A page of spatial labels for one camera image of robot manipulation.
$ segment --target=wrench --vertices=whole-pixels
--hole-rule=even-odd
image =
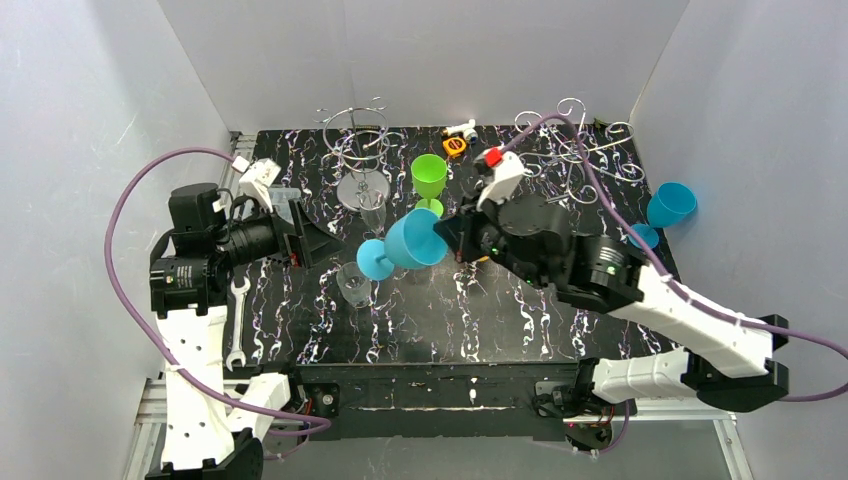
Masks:
[[[236,313],[233,315],[233,347],[230,349],[230,354],[227,355],[227,369],[233,371],[233,362],[241,360],[241,366],[245,366],[247,357],[241,351],[241,329],[244,326],[244,299],[247,297],[247,292],[250,291],[250,279],[244,277],[244,285],[236,286],[236,279],[230,283],[230,291],[233,292],[233,297],[236,299]]]

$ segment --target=clear glass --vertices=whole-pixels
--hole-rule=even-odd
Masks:
[[[362,215],[362,221],[374,235],[379,237],[383,234],[386,224],[385,195],[379,190],[368,189],[359,192],[357,196],[359,197],[359,213]]]
[[[342,265],[336,273],[336,282],[344,299],[354,308],[371,305],[371,280],[359,270],[356,262]]]

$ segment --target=tape measure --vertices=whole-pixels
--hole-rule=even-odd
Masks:
[[[465,140],[462,137],[451,137],[442,142],[442,146],[445,147],[445,152],[448,154],[450,158],[456,158],[462,155],[462,152],[468,148],[468,144],[465,143]]]

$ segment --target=gray floor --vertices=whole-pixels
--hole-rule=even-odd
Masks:
[[[266,439],[274,449],[274,440]],[[566,444],[525,438],[374,438],[313,442],[263,479],[729,479],[711,421],[631,422],[615,451],[593,460]]]

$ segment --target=marble tabletop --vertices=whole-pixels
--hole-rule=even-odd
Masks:
[[[615,139],[588,126],[588,144]],[[512,126],[478,127],[482,145],[505,143],[516,134]],[[409,212],[419,197],[412,188],[409,164],[424,153],[444,156],[435,127],[391,130],[393,146],[380,169],[388,177],[391,194],[386,226]],[[331,141],[341,133],[332,132]],[[517,152],[550,152],[550,138],[534,135]],[[373,283],[370,308],[354,309],[341,296],[335,274],[355,260],[357,247],[374,235],[358,214],[336,198],[335,186],[346,173],[328,152],[320,130],[263,131],[254,158],[272,158],[282,166],[277,183],[302,191],[307,213],[341,238],[346,248],[309,271],[286,269],[270,262],[247,267],[252,284],[244,318],[243,349],[250,364],[270,360],[297,363],[407,363],[568,361],[586,356],[628,358],[673,348],[664,337],[623,320],[577,310],[558,303],[551,291],[538,291],[493,262],[457,264],[452,256],[429,269],[396,269],[387,280]],[[525,157],[527,163],[539,159]],[[639,164],[632,142],[592,153],[592,162],[609,172],[634,178],[622,169]],[[538,192],[551,197],[564,191],[567,164],[546,175],[526,179],[519,193]],[[478,181],[470,155],[449,161],[447,188],[441,200],[445,216],[456,210],[463,189]],[[583,184],[579,171],[572,181]],[[628,183],[602,175],[605,194],[622,216],[643,222],[650,199],[647,183]],[[583,199],[591,199],[584,192]],[[606,234],[625,241],[623,230],[600,202],[582,204],[571,198],[560,202],[570,213],[576,232]],[[676,272],[665,238],[657,249]]]

